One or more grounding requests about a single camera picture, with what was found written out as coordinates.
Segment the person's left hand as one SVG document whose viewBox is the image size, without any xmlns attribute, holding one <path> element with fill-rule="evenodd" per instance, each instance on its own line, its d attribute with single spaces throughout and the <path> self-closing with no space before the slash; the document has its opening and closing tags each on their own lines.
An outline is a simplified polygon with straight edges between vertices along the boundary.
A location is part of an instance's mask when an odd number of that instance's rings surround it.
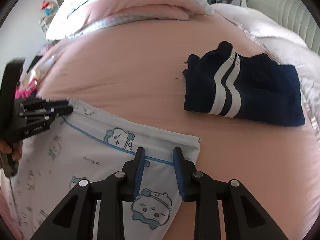
<svg viewBox="0 0 320 240">
<path fill-rule="evenodd" d="M 12 155 L 14 160 L 20 160 L 22 157 L 23 141 L 13 143 L 9 146 L 4 140 L 0 140 L 0 151 Z"/>
</svg>

